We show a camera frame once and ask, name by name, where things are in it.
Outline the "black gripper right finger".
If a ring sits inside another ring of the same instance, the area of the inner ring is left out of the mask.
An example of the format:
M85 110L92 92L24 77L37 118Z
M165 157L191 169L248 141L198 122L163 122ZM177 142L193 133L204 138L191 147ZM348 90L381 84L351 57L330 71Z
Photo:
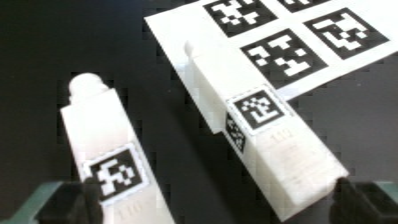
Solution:
M398 183L337 180L330 224L398 224Z

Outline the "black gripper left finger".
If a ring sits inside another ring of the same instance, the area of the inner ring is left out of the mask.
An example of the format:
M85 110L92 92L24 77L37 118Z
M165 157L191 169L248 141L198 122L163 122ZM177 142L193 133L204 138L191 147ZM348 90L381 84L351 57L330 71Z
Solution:
M102 224L94 180L42 183L10 217L10 224Z

